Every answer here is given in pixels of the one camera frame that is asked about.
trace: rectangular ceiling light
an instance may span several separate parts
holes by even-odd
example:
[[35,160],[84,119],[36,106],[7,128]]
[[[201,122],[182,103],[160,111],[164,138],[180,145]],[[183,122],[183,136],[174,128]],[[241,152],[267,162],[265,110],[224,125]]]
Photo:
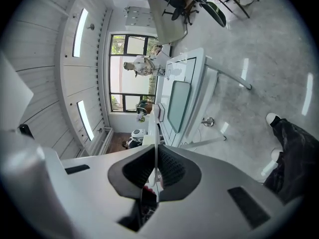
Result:
[[90,141],[92,141],[93,138],[94,138],[94,135],[93,135],[93,132],[91,130],[90,123],[89,123],[88,117],[87,117],[86,112],[85,112],[83,100],[77,102],[77,106],[78,106],[78,109],[79,109],[79,114],[80,114],[80,117],[81,117],[81,121],[82,121],[82,123],[84,125],[84,129],[86,131],[86,134],[89,136]]
[[75,30],[75,37],[73,43],[73,57],[80,57],[80,49],[81,49],[81,40],[84,29],[84,24],[86,20],[86,16],[88,15],[88,11],[86,9],[82,9],[80,14],[80,19],[78,25]]

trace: white table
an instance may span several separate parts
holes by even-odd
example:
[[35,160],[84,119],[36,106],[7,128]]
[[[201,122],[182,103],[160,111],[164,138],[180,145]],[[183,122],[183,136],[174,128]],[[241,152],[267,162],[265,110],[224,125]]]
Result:
[[[223,73],[244,85],[247,89],[251,89],[251,85],[245,80],[233,75],[229,72],[229,70],[214,63],[214,61],[212,61],[209,57],[206,57],[203,48],[183,53],[168,60],[160,100],[165,109],[164,119],[160,122],[160,128],[167,145],[181,148],[192,148],[226,139],[221,134],[221,136],[216,139],[192,143],[193,137],[196,134],[213,95],[218,73]],[[167,119],[169,100],[174,81],[185,81],[191,84],[189,101],[186,106],[181,129],[178,133],[174,132]]]

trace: black slot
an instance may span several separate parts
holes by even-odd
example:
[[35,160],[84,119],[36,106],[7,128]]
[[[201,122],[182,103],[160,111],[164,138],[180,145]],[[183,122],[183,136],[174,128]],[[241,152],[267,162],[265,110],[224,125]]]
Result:
[[269,215],[243,188],[232,188],[228,190],[228,193],[253,229],[260,226],[270,218]]
[[65,171],[67,174],[72,174],[72,173],[78,173],[87,169],[90,169],[88,165],[78,165],[78,166],[66,168]]

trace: table top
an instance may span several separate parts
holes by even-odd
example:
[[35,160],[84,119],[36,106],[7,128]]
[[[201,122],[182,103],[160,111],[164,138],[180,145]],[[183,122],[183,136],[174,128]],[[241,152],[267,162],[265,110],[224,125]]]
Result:
[[[188,122],[197,105],[199,87],[204,75],[205,53],[203,48],[198,48],[168,60],[166,64],[165,79],[161,96],[161,103],[165,109],[163,122],[160,127],[166,144],[179,146]],[[185,109],[184,119],[179,133],[175,133],[167,119],[167,111],[174,81],[185,81],[191,84],[189,100]]]

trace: black pants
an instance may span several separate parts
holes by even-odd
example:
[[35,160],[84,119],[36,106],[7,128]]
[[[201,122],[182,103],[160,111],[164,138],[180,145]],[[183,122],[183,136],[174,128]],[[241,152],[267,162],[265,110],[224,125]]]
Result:
[[283,147],[278,167],[266,179],[264,186],[287,203],[305,191],[313,173],[319,151],[319,142],[302,128],[281,119],[273,127],[274,135]]

